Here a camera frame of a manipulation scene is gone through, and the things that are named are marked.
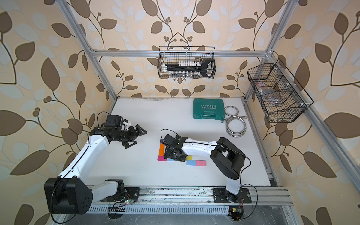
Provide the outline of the orange block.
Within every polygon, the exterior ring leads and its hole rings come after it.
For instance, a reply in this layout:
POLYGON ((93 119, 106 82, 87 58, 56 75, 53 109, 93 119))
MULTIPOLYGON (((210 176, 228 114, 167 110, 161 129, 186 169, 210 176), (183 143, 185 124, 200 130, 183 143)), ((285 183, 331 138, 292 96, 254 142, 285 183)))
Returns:
POLYGON ((160 147, 159 147, 159 156, 163 156, 164 155, 164 151, 165 151, 165 146, 163 143, 160 144, 160 147))

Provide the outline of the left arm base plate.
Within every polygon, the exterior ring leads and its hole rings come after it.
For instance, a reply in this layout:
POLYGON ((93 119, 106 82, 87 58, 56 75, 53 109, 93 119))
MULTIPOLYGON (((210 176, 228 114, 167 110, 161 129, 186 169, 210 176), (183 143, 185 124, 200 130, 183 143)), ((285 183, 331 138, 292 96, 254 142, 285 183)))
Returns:
POLYGON ((123 190, 118 191, 115 195, 102 199, 101 202, 135 204, 138 201, 139 192, 139 187, 125 187, 123 190))

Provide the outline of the pink block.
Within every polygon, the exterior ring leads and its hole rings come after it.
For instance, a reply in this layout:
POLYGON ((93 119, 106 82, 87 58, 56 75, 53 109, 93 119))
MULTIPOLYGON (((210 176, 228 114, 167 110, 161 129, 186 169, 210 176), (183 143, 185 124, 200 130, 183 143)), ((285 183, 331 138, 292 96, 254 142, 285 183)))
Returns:
POLYGON ((204 160, 197 160, 196 161, 196 166, 197 167, 205 167, 205 166, 207 166, 207 162, 204 161, 204 160))

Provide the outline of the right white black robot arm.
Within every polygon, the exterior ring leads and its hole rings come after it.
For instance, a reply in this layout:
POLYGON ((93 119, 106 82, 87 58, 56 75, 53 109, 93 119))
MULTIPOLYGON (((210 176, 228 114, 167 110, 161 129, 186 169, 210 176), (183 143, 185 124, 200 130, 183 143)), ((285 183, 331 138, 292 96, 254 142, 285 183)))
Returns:
POLYGON ((165 158, 185 162, 188 156, 210 158, 219 171, 227 177, 226 194, 236 198, 242 189, 242 171, 247 159, 245 153, 225 137, 217 141, 197 141, 188 137, 166 135, 162 139, 165 158))

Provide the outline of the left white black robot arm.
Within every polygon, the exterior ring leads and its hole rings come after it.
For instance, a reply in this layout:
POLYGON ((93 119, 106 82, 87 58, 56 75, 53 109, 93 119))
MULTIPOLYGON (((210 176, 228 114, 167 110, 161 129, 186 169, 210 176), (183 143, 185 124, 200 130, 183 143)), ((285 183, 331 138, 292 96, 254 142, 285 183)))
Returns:
POLYGON ((58 177, 44 184, 46 201, 51 214, 83 215, 91 207, 108 197, 120 202, 129 196, 123 180, 107 179, 99 185, 88 185, 89 173, 103 150, 112 142, 120 142, 126 149, 137 144, 139 136, 147 134, 140 125, 122 129, 122 126, 95 127, 88 142, 58 177))

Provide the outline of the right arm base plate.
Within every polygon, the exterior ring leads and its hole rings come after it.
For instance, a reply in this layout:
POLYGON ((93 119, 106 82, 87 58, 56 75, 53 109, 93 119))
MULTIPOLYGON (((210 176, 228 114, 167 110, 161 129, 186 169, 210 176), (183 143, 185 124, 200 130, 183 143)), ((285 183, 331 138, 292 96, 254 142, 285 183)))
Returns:
POLYGON ((214 188, 214 203, 252 203, 248 188, 242 188, 237 195, 230 193, 225 188, 214 188))

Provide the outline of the magenta block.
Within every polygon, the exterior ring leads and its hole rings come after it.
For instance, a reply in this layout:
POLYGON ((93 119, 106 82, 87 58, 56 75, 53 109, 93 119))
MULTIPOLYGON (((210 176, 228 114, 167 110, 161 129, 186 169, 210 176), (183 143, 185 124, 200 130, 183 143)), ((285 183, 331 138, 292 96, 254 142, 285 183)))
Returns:
POLYGON ((158 156, 157 161, 167 161, 167 159, 164 156, 158 156))

